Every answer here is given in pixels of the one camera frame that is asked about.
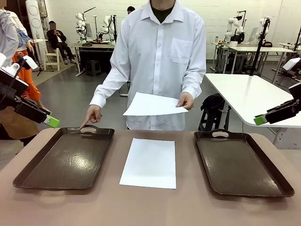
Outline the person's left hand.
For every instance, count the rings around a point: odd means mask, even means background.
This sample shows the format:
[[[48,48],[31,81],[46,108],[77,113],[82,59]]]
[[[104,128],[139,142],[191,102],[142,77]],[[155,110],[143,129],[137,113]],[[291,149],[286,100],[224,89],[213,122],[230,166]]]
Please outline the person's left hand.
[[[194,107],[194,98],[188,92],[183,92],[180,94],[179,102],[176,107],[183,107],[190,111]]]

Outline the person's right hand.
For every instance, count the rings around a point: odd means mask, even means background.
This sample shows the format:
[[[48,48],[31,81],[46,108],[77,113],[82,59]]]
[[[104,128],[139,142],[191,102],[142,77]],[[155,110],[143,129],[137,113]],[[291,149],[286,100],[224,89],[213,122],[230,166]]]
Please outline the person's right hand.
[[[84,128],[89,121],[91,123],[98,123],[101,120],[101,117],[102,115],[100,106],[90,105],[87,110],[86,118],[79,129]]]

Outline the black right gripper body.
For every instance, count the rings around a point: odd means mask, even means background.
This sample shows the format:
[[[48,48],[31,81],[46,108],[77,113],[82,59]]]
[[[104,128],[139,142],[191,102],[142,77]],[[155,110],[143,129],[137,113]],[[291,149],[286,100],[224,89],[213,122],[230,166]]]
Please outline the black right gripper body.
[[[292,111],[298,113],[301,111],[301,83],[296,83],[289,88],[290,94],[293,96]]]

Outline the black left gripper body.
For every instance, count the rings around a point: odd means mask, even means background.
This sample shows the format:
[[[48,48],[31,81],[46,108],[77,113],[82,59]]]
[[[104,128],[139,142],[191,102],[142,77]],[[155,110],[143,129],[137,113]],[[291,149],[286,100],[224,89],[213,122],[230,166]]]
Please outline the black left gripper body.
[[[28,85],[22,80],[15,79],[9,74],[0,75],[0,109],[11,106],[15,108],[26,91]]]

